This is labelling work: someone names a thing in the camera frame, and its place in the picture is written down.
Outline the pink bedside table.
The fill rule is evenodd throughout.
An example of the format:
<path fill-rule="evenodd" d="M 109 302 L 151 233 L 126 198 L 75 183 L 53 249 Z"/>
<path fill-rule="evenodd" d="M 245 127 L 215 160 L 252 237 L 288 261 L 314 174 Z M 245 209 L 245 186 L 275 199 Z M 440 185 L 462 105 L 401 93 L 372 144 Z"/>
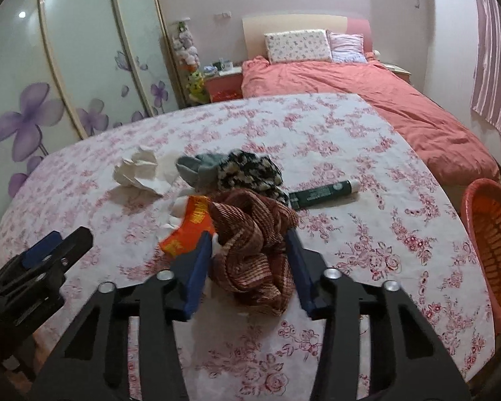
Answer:
<path fill-rule="evenodd" d="M 242 68 L 234 66 L 231 70 L 221 71 L 204 81 L 211 102 L 227 102 L 243 98 L 241 92 Z"/>

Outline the black floral scrunchie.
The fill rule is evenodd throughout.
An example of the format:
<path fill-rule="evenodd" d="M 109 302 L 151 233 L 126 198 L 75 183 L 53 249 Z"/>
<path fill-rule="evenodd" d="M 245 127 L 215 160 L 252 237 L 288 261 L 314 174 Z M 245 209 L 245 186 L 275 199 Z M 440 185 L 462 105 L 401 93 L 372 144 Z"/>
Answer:
<path fill-rule="evenodd" d="M 231 151 L 218 165 L 217 188 L 249 189 L 287 206 L 288 196 L 282 191 L 281 170 L 268 156 L 239 149 Z"/>

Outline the floral white pillow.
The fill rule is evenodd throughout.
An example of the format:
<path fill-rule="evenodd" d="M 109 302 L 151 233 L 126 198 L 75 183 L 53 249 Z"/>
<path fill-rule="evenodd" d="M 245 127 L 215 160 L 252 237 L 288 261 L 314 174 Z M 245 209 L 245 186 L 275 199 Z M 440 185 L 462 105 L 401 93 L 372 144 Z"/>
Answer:
<path fill-rule="evenodd" d="M 332 61 L 326 30 L 307 29 L 265 33 L 264 38 L 271 63 Z"/>

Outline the floral sliding wardrobe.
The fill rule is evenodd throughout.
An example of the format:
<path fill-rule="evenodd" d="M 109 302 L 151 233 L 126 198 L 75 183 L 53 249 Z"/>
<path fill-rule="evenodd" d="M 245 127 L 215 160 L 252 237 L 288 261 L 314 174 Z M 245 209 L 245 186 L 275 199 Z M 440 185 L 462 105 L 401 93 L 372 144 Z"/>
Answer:
<path fill-rule="evenodd" d="M 2 0 L 0 219 L 48 154 L 179 106 L 157 0 Z"/>

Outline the pink striped pillow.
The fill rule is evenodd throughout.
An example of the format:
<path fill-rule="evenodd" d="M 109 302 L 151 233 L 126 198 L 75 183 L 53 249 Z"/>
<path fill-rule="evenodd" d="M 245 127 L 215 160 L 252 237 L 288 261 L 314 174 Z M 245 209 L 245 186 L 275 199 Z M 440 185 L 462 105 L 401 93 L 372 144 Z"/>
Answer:
<path fill-rule="evenodd" d="M 362 33 L 327 31 L 332 61 L 337 63 L 367 63 Z"/>

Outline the hanging plush toys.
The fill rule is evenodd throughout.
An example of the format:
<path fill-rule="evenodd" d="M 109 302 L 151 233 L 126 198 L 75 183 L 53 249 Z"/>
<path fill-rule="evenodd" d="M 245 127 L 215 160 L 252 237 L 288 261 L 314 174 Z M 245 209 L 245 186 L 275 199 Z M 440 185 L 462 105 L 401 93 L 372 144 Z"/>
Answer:
<path fill-rule="evenodd" d="M 190 104 L 209 103 L 210 96 L 205 88 L 200 57 L 186 20 L 176 23 L 172 42 L 186 99 Z"/>

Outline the pink striped curtain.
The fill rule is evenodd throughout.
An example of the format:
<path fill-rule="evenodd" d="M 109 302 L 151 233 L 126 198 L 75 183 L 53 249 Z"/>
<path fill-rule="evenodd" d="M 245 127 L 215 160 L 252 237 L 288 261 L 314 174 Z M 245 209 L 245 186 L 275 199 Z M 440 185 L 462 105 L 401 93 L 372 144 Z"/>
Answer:
<path fill-rule="evenodd" d="M 501 5 L 476 0 L 478 53 L 471 109 L 501 135 Z"/>

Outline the orange plastic basket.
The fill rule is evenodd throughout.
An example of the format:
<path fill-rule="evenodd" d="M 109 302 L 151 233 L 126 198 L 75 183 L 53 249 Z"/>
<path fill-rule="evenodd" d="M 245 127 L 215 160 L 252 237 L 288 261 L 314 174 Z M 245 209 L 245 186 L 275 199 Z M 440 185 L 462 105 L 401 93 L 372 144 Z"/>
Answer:
<path fill-rule="evenodd" d="M 461 218 L 488 285 L 495 331 L 501 334 L 501 184 L 480 178 L 468 185 Z"/>

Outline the right bedside table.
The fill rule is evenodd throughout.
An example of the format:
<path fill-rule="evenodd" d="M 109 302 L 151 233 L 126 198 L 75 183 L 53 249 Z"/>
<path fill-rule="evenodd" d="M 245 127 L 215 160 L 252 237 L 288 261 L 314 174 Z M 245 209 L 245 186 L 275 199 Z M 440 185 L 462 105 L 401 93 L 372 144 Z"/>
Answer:
<path fill-rule="evenodd" d="M 393 73 L 394 75 L 396 75 L 397 77 L 399 77 L 400 79 L 405 81 L 406 83 L 408 83 L 408 84 L 411 83 L 411 73 L 408 70 L 406 70 L 398 65 L 392 64 L 392 63 L 383 62 L 383 65 L 391 73 Z"/>

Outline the dark green tube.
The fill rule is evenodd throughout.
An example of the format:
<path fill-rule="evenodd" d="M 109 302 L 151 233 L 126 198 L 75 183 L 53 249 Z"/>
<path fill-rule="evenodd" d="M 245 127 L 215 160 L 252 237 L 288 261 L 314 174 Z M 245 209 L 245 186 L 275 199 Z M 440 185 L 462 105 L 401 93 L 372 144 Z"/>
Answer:
<path fill-rule="evenodd" d="M 360 187 L 360 182 L 356 179 L 352 179 L 291 192 L 289 193 L 290 207 L 299 211 L 301 209 L 313 207 L 341 197 L 356 194 L 359 192 Z"/>

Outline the floral pink white tablecloth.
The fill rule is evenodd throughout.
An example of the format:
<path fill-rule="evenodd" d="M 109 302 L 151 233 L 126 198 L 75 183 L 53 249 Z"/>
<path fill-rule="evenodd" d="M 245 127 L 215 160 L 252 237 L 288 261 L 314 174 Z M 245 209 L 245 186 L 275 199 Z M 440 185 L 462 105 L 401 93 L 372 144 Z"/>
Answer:
<path fill-rule="evenodd" d="M 284 191 L 359 179 L 345 201 L 299 212 L 306 248 L 363 283 L 397 280 L 438 333 L 466 381 L 495 351 L 488 291 L 470 239 L 433 174 L 402 136 L 356 95 L 301 94 L 218 103 L 139 120 L 24 160 L 23 183 L 0 222 L 0 268 L 52 230 L 86 226 L 94 246 L 66 274 L 66 303 L 34 334 L 42 365 L 102 281 L 118 287 L 162 268 L 158 240 L 177 226 L 177 178 L 163 196 L 122 187 L 114 167 L 138 148 L 158 156 L 267 155 Z M 294 293 L 282 315 L 239 305 L 206 282 L 198 312 L 175 323 L 191 400 L 308 400 L 324 322 Z"/>

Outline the grey green sock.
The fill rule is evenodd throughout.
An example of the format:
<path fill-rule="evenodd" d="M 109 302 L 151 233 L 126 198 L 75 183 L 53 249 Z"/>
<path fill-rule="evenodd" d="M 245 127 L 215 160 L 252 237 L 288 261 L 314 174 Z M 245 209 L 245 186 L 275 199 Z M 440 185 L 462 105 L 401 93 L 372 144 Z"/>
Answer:
<path fill-rule="evenodd" d="M 227 154 L 203 153 L 194 157 L 178 157 L 175 166 L 181 178 L 198 192 L 215 190 L 218 187 L 218 173 L 221 162 Z"/>

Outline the beige pink headboard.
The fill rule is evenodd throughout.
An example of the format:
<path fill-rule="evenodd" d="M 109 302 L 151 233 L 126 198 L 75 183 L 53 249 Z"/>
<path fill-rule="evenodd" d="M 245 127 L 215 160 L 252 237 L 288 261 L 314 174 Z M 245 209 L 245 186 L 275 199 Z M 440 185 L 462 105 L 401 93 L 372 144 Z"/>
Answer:
<path fill-rule="evenodd" d="M 343 15 L 283 14 L 259 15 L 242 20 L 247 58 L 267 56 L 265 33 L 293 30 L 325 29 L 336 33 L 360 33 L 364 37 L 365 52 L 373 51 L 371 27 L 368 20 Z"/>

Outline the crumpled white paper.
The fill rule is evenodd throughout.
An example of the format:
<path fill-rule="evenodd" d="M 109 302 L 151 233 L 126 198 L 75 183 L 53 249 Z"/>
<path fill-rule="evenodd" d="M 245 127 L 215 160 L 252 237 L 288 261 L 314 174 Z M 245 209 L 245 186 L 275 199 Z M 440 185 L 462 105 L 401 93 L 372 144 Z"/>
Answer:
<path fill-rule="evenodd" d="M 175 161 L 178 154 L 158 156 L 139 147 L 130 157 L 122 157 L 114 167 L 113 179 L 121 186 L 134 187 L 163 196 L 179 176 Z"/>

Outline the coral pink duvet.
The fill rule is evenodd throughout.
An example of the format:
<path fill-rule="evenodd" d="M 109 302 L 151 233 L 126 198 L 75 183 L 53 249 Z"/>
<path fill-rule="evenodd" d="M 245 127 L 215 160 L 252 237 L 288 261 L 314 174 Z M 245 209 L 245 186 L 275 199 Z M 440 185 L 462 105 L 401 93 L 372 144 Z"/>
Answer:
<path fill-rule="evenodd" d="M 299 93 L 354 93 L 370 104 L 412 147 L 442 185 L 496 180 L 500 171 L 488 149 L 438 104 L 380 62 L 294 61 L 258 56 L 242 65 L 245 98 Z"/>

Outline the brown striped scrunchie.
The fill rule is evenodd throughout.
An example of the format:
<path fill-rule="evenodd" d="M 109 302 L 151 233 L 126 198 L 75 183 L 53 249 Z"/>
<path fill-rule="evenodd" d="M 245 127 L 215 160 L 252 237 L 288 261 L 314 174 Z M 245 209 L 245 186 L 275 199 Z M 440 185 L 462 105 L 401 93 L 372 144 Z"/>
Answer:
<path fill-rule="evenodd" d="M 220 245 L 211 258 L 211 280 L 242 305 L 284 313 L 294 291 L 286 236 L 299 224 L 296 211 L 237 188 L 213 197 L 208 212 Z"/>

